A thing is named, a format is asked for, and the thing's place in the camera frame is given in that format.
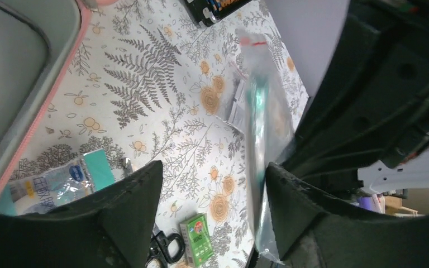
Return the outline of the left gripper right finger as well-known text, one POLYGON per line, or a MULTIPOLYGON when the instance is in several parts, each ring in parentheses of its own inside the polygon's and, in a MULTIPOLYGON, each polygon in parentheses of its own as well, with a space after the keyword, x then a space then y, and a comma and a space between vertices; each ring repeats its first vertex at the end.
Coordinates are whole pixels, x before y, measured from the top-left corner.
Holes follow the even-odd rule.
POLYGON ((279 257, 291 267, 429 267, 429 215, 351 205, 275 163, 266 189, 279 257))

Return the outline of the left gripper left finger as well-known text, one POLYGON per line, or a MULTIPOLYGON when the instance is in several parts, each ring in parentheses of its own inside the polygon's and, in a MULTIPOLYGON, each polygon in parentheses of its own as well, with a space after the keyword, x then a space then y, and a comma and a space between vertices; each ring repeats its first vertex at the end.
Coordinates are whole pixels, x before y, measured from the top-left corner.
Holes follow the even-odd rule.
POLYGON ((0 214, 0 267, 144 267, 163 165, 46 214, 0 214))

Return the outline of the bandage packet with teal card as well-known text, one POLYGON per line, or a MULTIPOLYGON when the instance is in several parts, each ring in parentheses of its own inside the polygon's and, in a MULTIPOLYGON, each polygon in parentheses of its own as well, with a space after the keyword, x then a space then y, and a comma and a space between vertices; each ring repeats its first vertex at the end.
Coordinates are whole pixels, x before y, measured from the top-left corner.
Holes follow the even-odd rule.
POLYGON ((113 183, 105 151, 91 151, 63 166, 8 182, 0 196, 0 214, 45 214, 113 183))

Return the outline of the teal item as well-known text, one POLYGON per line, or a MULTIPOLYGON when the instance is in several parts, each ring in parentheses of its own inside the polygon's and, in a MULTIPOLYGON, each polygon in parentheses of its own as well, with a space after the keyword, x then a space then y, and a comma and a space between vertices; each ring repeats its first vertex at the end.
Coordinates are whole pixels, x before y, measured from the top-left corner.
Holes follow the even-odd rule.
POLYGON ((254 248, 273 263, 280 259, 267 195, 266 169, 281 163, 294 147, 292 115, 277 67, 263 34, 238 30, 247 71, 244 91, 247 218, 254 248))

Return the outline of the white sachets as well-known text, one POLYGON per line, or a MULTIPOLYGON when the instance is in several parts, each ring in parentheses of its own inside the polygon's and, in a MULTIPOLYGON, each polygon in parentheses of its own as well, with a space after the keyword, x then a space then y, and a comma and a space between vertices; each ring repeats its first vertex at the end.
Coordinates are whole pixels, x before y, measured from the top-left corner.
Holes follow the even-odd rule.
POLYGON ((219 96, 220 101, 215 116, 240 133, 244 133, 247 77, 236 63, 229 61, 223 70, 222 78, 224 78, 225 89, 219 96))

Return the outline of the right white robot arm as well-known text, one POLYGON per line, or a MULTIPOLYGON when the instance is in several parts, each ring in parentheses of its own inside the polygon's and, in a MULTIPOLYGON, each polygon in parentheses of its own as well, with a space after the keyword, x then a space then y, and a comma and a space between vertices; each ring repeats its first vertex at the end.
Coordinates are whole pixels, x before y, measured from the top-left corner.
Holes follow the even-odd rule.
POLYGON ((429 1, 351 1, 282 162, 330 193, 429 188, 429 1))

